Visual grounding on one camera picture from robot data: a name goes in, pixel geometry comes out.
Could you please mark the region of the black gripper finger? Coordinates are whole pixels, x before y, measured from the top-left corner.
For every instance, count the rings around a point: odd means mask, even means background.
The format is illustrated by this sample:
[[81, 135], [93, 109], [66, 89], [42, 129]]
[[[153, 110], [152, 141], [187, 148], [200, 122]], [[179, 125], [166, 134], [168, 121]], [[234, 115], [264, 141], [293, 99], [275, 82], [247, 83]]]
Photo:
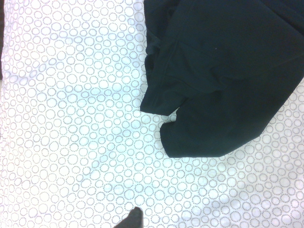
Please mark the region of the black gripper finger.
[[143, 211], [135, 207], [125, 219], [117, 224], [117, 228], [143, 228]]

